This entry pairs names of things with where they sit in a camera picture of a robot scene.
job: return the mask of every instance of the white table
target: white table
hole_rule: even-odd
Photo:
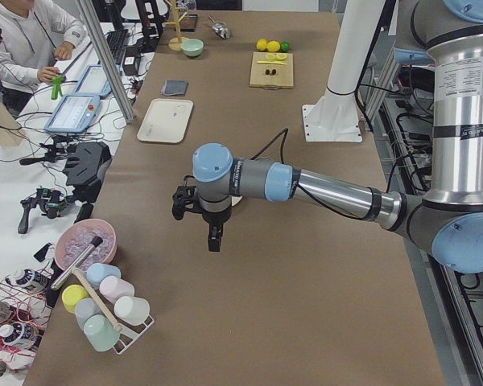
[[[102,27],[104,32],[112,30],[108,23],[104,23]],[[140,36],[136,33],[136,31],[141,29],[140,26],[126,25],[126,27],[130,28],[131,39],[135,42]],[[89,37],[74,51],[73,57],[76,57],[84,49],[88,41]],[[142,57],[138,79],[143,77],[153,56],[154,54],[145,54]],[[59,62],[57,67],[63,71],[70,63],[71,61]],[[87,65],[97,63],[97,54],[93,47],[89,47],[68,70],[66,74],[67,82],[62,85],[63,94],[72,92],[76,83],[69,82],[78,80]],[[122,82],[126,85],[126,88],[130,79],[131,77],[129,76],[122,77]],[[73,225],[76,215],[81,208],[81,204],[78,202],[70,204],[62,212],[62,216],[54,220],[41,216],[42,212],[38,207],[32,209],[29,216],[27,234],[18,234],[18,225],[23,214],[20,201],[35,193],[37,187],[54,188],[62,191],[65,195],[72,194],[73,187],[65,186],[66,175],[61,172],[64,168],[64,160],[55,163],[46,162],[45,166],[49,166],[50,170],[41,163],[20,166],[18,161],[20,158],[33,157],[33,152],[35,152],[34,157],[42,157],[46,151],[45,149],[38,150],[38,144],[45,143],[49,138],[43,131],[43,127],[50,115],[30,113],[52,112],[56,108],[59,99],[52,101],[51,94],[51,86],[41,85],[38,92],[31,98],[19,116],[18,122],[26,126],[25,132],[29,141],[24,140],[17,147],[0,146],[0,281],[3,281],[5,276],[13,273],[16,269],[31,268],[41,270],[48,267],[51,261],[46,260],[39,263],[33,255],[48,242],[55,245],[60,235]],[[134,94],[129,92],[128,96],[134,97]],[[113,95],[110,94],[101,101],[97,115],[87,130],[86,140],[105,142],[109,146],[111,154],[114,155],[125,125],[126,122],[123,119],[122,112],[119,110]],[[47,257],[51,256],[53,256],[53,248],[47,255]],[[5,296],[6,294],[0,291],[0,298]],[[50,310],[43,310],[43,315],[49,315],[49,312]],[[46,321],[47,318],[40,319],[40,322]],[[10,355],[6,353],[0,353],[0,358],[3,358],[5,361],[11,361]],[[16,355],[12,358],[10,366],[12,368],[20,368],[24,364],[29,364],[32,360],[33,357]],[[22,380],[17,380],[13,376],[0,378],[0,386],[19,385],[22,382]]]

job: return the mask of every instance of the mint green bowl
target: mint green bowl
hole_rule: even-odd
[[[199,39],[184,40],[180,45],[180,49],[183,50],[186,56],[193,58],[202,53],[202,50],[204,50],[204,42]]]

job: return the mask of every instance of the keyboard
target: keyboard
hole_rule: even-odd
[[[105,37],[115,64],[122,64],[123,53],[126,49],[127,30],[111,31]]]

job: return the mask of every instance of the yellow cup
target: yellow cup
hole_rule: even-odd
[[[63,291],[63,305],[67,312],[75,314],[75,306],[84,298],[89,298],[88,291],[78,284],[72,284]]]

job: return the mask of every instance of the wooden mug tree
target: wooden mug tree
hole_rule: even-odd
[[[188,38],[185,38],[180,31],[180,22],[183,18],[188,16],[188,10],[186,10],[185,12],[183,12],[181,16],[179,16],[180,7],[178,7],[175,4],[175,0],[170,0],[170,1],[164,0],[164,1],[170,6],[171,17],[173,19],[173,22],[166,22],[164,23],[164,25],[175,26],[175,32],[177,34],[175,38],[170,39],[170,42],[168,42],[168,46],[170,49],[174,51],[180,51],[180,45],[183,43],[184,40],[188,40]]]

